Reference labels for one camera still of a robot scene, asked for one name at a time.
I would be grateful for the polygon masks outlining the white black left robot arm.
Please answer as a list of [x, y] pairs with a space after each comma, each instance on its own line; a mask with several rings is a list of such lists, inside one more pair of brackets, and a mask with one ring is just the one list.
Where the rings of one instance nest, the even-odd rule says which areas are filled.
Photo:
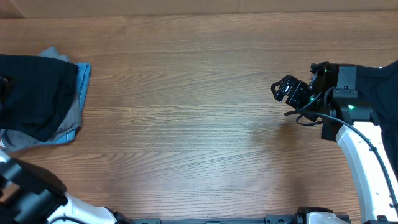
[[[78, 72], [1, 72], [1, 139], [6, 150], [25, 140], [40, 144], [81, 120]], [[1, 223], [130, 223], [106, 207], [67, 193], [47, 169], [4, 156], [1, 163]]]

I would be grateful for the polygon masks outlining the black shorts with patterned waistband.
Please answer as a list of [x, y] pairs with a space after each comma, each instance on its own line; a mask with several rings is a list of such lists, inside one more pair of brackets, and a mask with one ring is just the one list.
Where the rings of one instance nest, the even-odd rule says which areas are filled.
[[62, 60], [1, 55], [1, 129], [21, 131], [47, 141], [75, 100], [79, 67]]

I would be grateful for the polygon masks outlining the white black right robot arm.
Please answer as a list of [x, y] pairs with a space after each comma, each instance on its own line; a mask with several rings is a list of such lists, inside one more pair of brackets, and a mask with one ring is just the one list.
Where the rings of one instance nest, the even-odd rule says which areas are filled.
[[365, 67], [322, 62], [305, 83], [291, 75], [271, 85], [277, 101], [321, 125], [321, 137], [343, 151], [358, 194], [362, 223], [397, 222], [397, 64]]

